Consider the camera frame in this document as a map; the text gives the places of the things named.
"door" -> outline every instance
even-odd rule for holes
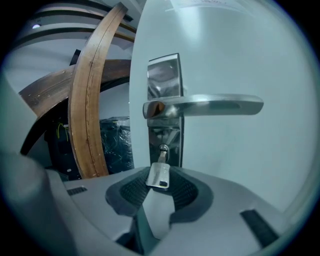
[[[239,183],[284,212],[314,162],[319,73],[311,69],[305,40],[275,6],[223,2],[146,2],[130,72],[134,166],[151,163],[143,115],[150,61],[178,54],[181,96],[240,94],[263,101],[253,115],[185,116],[181,166]]]

